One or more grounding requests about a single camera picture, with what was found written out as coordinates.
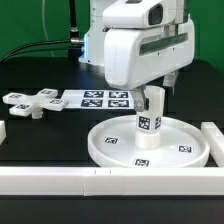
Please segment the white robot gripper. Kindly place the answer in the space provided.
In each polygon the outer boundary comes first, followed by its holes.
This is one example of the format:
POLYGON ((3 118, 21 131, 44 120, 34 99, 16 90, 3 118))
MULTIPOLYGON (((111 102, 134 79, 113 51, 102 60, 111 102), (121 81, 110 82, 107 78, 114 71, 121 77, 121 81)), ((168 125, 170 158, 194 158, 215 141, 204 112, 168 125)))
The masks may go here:
POLYGON ((178 69, 194 58, 195 32, 191 19, 167 36, 162 27, 147 30, 110 29, 104 41, 104 69, 107 83, 117 89, 132 90, 134 109, 148 107, 146 84, 164 76, 165 87, 175 87, 178 69))

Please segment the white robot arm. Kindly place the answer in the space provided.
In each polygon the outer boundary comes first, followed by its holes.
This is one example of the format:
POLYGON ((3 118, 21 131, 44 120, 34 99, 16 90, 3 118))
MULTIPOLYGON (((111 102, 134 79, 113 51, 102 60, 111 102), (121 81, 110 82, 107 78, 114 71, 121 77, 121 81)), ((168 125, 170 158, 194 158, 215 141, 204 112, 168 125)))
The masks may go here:
POLYGON ((146 84, 173 80, 194 58, 187 0, 90 0, 90 28, 79 62, 99 69, 110 87, 128 90, 146 110, 146 84))

